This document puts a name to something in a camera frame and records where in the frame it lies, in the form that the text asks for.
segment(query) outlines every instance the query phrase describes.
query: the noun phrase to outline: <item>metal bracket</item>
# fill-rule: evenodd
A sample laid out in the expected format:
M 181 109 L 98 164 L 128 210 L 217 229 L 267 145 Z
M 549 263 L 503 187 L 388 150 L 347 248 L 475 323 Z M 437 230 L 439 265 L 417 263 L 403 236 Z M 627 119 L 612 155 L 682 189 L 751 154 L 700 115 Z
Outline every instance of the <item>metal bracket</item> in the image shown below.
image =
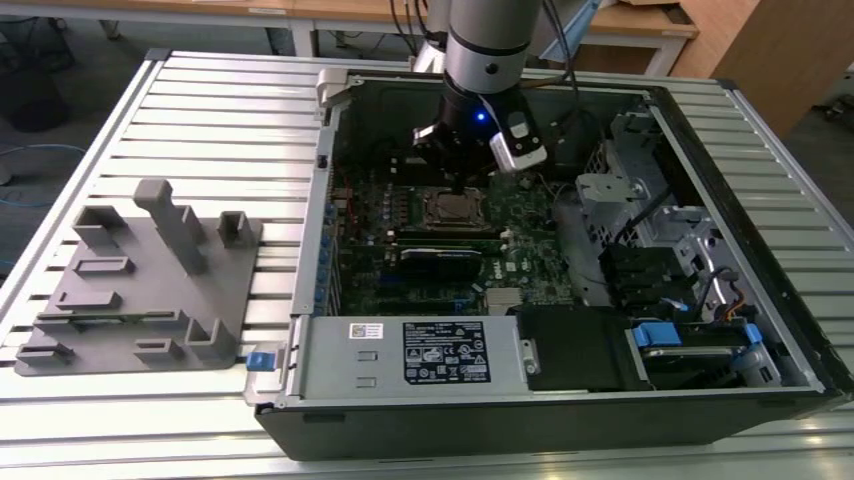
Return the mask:
M 333 101 L 333 97 L 347 90 L 348 72 L 345 68 L 324 68 L 320 70 L 317 74 L 317 84 L 315 86 L 317 91 L 317 107 L 329 108 L 339 103 L 339 100 Z
M 519 345 L 521 348 L 521 366 L 524 367 L 524 373 L 536 375 L 541 371 L 536 358 L 536 343 L 533 343 L 533 340 L 525 339 L 519 342 Z

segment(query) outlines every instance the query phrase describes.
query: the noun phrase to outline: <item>metal plate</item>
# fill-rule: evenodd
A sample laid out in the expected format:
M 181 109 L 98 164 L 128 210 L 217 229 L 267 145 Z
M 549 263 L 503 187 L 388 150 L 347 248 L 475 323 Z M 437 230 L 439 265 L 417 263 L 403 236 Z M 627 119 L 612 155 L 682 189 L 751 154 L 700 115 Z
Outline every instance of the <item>metal plate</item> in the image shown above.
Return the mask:
M 444 478 L 568 479 L 579 468 L 593 479 L 719 479 L 750 471 L 767 478 L 846 478 L 854 468 L 854 405 L 808 419 L 774 422 L 699 447 L 300 464 L 284 458 L 240 399 L 241 365 L 219 372 L 146 375 L 22 378 L 13 373 L 9 362 L 17 345 L 28 338 L 34 313 L 57 280 L 52 269 L 62 266 L 77 240 L 68 219 L 84 202 L 129 207 L 121 182 L 149 175 L 192 180 L 181 182 L 180 195 L 196 211 L 221 211 L 227 205 L 265 220 L 241 353 L 260 341 L 287 338 L 304 212 L 304 190 L 291 187 L 309 184 L 313 148 L 305 139 L 320 127 L 309 111 L 297 111 L 305 107 L 300 102 L 312 98 L 316 72 L 327 66 L 407 68 L 403 63 L 341 62 L 174 52 L 165 65 L 142 68 L 89 150 L 90 168 L 84 162 L 45 222 L 50 228 L 36 234 L 6 282 L 9 302 L 2 303 L 0 294 L 0 466 L 21 467 L 4 471 L 4 478 L 316 474 L 373 479 L 419 470 Z M 682 95 L 683 113 L 700 137 L 712 142 L 707 149 L 734 179 L 735 194 L 854 368 L 854 295 L 838 292 L 846 287 L 839 282 L 854 275 L 854 239 L 748 106 L 712 80 L 607 74 L 580 74 L 579 79 L 656 84 Z M 184 102 L 180 106 L 166 101 L 176 98 Z M 265 110 L 237 108 L 223 98 L 264 101 L 252 105 Z M 157 106 L 142 107 L 142 100 Z M 148 138 L 166 129 L 172 141 Z

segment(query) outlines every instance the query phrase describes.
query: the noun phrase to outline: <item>blue tab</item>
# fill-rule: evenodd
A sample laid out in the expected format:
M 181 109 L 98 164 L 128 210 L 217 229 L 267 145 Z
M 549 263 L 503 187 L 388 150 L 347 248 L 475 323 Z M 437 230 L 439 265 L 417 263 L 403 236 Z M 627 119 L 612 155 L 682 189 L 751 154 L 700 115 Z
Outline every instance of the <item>blue tab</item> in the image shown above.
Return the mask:
M 637 347 L 639 348 L 648 347 L 650 337 L 643 331 L 643 329 L 640 327 L 635 327 L 631 329 L 631 333 L 635 336 L 635 343 L 637 344 Z
M 249 372 L 275 372 L 276 354 L 269 352 L 252 352 L 245 357 L 245 369 Z
M 748 323 L 744 325 L 744 335 L 747 335 L 747 340 L 750 340 L 751 345 L 762 343 L 762 332 L 755 324 Z
M 631 329 L 637 347 L 674 347 L 682 345 L 676 326 L 670 322 L 644 322 Z

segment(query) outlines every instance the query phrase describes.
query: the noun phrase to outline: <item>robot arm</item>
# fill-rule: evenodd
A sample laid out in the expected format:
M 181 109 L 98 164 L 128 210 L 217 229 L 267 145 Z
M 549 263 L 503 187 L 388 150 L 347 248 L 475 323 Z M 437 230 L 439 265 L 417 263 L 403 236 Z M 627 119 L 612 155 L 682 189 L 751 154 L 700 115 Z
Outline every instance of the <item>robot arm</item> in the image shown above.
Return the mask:
M 569 28 L 583 34 L 592 15 L 580 13 L 599 0 L 572 1 L 579 9 Z M 519 85 L 539 11 L 531 0 L 451 2 L 437 121 L 415 131 L 415 147 L 456 189 L 495 164 L 511 172 L 547 159 Z

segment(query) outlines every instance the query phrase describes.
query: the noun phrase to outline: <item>cable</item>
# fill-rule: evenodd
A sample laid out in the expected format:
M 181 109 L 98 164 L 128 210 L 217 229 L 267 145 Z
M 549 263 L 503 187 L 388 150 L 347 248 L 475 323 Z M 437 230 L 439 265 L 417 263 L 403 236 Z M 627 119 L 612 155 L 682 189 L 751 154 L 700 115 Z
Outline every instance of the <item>cable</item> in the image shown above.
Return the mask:
M 400 27 L 400 21 L 397 20 L 397 7 L 395 6 L 395 0 L 388 0 L 388 5 L 391 6 L 391 18 L 395 20 L 395 27 L 397 28 L 397 33 L 400 34 L 400 38 L 405 42 L 405 46 L 409 47 L 409 52 L 412 56 L 417 56 L 417 50 L 415 50 L 415 46 L 409 43 L 409 39 L 405 38 L 405 33 L 403 33 L 403 28 Z
M 735 292 L 736 297 L 735 301 L 732 302 L 732 306 L 723 312 L 723 319 L 727 322 L 732 321 L 732 318 L 735 317 L 735 311 L 744 305 L 744 292 L 742 292 L 740 288 L 735 286 L 735 282 L 730 282 L 730 289 Z
M 18 202 L 10 202 L 9 200 L 0 200 L 0 205 L 8 205 L 9 207 L 21 207 L 21 208 L 41 208 L 41 207 L 49 207 L 50 205 L 53 205 L 53 202 L 18 203 Z
M 668 185 L 662 193 L 659 193 L 655 198 L 650 200 L 650 203 L 647 203 L 646 207 L 643 207 L 643 210 L 640 210 L 640 213 L 635 216 L 635 218 L 625 222 L 625 226 L 619 230 L 619 232 L 616 232 L 616 235 L 613 235 L 613 240 L 611 241 L 612 245 L 619 242 L 620 238 L 623 238 L 623 236 L 631 231 L 631 229 L 635 228 L 643 220 L 646 220 L 646 217 L 652 214 L 655 209 L 662 206 L 662 203 L 664 203 L 664 200 L 667 200 L 667 197 L 671 193 L 672 188 Z
M 332 35 L 336 39 L 339 38 L 339 32 L 332 32 L 329 30 L 325 31 L 325 33 L 328 33 L 329 35 Z M 345 32 L 340 32 L 340 37 L 341 38 L 359 38 L 361 36 L 364 32 L 359 32 L 355 35 L 347 35 Z
M 706 284 L 703 285 L 703 289 L 700 290 L 699 296 L 696 297 L 696 303 L 694 304 L 688 312 L 688 318 L 691 320 L 696 320 L 699 318 L 700 313 L 703 312 L 703 302 L 706 301 L 706 297 L 708 296 L 711 285 L 715 283 L 715 278 L 718 278 L 718 276 L 723 272 L 730 270 L 732 270 L 730 267 L 727 267 L 726 265 L 720 265 L 718 268 L 715 268 L 711 271 L 711 274 L 708 275 L 708 280 L 706 281 Z
M 379 46 L 383 44 L 383 40 L 385 40 L 385 36 L 387 36 L 387 35 L 388 35 L 387 33 L 383 33 L 383 34 L 380 35 L 379 40 L 376 41 L 376 43 L 375 43 L 375 44 L 373 44 L 373 46 L 371 47 L 371 50 L 368 50 L 368 53 L 365 53 L 365 54 L 363 54 L 363 55 L 361 55 L 363 57 L 373 55 L 373 52 L 376 52 L 376 49 L 377 49 L 377 48 L 379 48 Z
M 20 152 L 22 150 L 32 150 L 32 149 L 73 150 L 74 152 L 85 155 L 85 149 L 82 149 L 80 147 L 74 147 L 73 145 L 65 145 L 65 144 L 61 144 L 61 143 L 40 143 L 40 144 L 34 144 L 34 145 L 14 145 L 13 143 L 6 143 L 6 145 L 13 145 L 13 148 L 0 152 L 0 157 L 4 156 L 4 155 L 8 155 L 10 153 Z
M 572 57 L 572 53 L 569 52 L 569 45 L 565 41 L 565 36 L 563 35 L 563 27 L 560 23 L 560 14 L 557 12 L 557 7 L 555 6 L 553 0 L 543 0 L 543 9 L 545 11 L 545 18 L 548 19 L 548 25 L 551 26 L 551 30 L 555 34 L 555 39 L 557 41 L 557 45 L 560 45 L 560 50 L 564 56 L 564 71 L 560 75 L 556 75 L 549 78 L 536 79 L 536 80 L 525 80 L 519 84 L 521 88 L 539 88 L 548 85 L 555 85 L 563 82 L 567 77 L 572 80 L 572 94 L 575 96 L 576 105 L 580 104 L 580 92 L 577 90 L 577 80 L 575 78 L 575 58 Z
M 603 285 L 605 287 L 608 286 L 607 282 L 600 282 L 599 280 L 593 280 L 592 278 L 589 278 L 587 274 L 584 274 L 584 272 L 575 268 L 575 265 L 572 265 L 569 262 L 565 262 L 565 264 L 569 267 L 569 270 L 572 270 L 577 274 L 577 276 L 587 280 L 589 283 L 595 283 L 596 285 Z
M 409 40 L 412 41 L 412 45 L 415 46 L 415 49 L 417 50 L 417 40 L 415 40 L 415 32 L 412 31 L 412 12 L 409 11 L 409 2 L 404 0 L 403 2 L 403 8 L 404 13 L 405 13 L 405 24 L 409 27 Z
M 415 0 L 415 16 L 417 17 L 417 26 L 421 29 L 421 35 L 427 40 L 432 39 L 433 33 L 427 30 L 427 24 L 424 23 L 424 17 L 421 15 L 421 3 Z

